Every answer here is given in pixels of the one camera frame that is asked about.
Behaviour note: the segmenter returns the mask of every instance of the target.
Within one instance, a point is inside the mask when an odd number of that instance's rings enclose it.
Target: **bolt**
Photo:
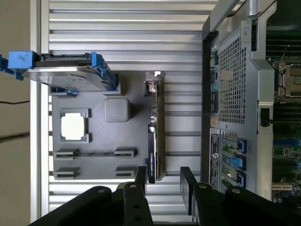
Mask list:
[[[199,185],[200,188],[207,188],[207,185],[201,184]]]
[[[236,188],[233,188],[232,189],[232,192],[236,193],[236,194],[239,194],[240,193],[240,190],[236,189]]]

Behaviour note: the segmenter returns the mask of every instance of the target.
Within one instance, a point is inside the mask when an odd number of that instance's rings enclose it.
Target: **black latch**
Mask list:
[[[262,108],[260,110],[260,125],[262,127],[268,127],[273,123],[273,120],[269,118],[269,108]]]

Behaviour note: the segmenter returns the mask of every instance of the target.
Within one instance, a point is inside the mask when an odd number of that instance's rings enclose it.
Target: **black metal clamp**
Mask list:
[[[269,225],[301,225],[301,217],[294,212],[244,188],[229,188],[222,194],[209,184],[198,183],[189,167],[181,167],[180,172],[180,191],[194,221],[186,226],[258,225],[263,219]],[[104,186],[92,187],[30,226],[152,226],[145,184],[146,167],[139,167],[135,181],[123,188],[112,193]]]

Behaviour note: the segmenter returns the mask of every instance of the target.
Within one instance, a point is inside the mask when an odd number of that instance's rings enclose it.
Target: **mesh grille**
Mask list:
[[[226,140],[231,140],[231,141],[236,142],[236,140],[238,138],[238,135],[235,134],[235,133],[230,133],[230,132],[223,131],[222,132],[222,138],[224,138]]]
[[[220,121],[245,123],[246,48],[240,37],[220,53]]]

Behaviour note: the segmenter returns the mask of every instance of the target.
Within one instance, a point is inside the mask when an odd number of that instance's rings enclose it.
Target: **cable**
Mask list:
[[[0,104],[5,104],[5,105],[20,105],[20,104],[26,104],[29,103],[29,100],[26,101],[21,101],[21,102],[8,102],[8,101],[0,101]]]
[[[0,144],[9,142],[12,140],[19,140],[25,137],[30,137],[30,132],[24,132],[24,133],[18,133],[18,134],[12,134],[12,135],[7,135],[7,136],[2,136],[0,137]]]

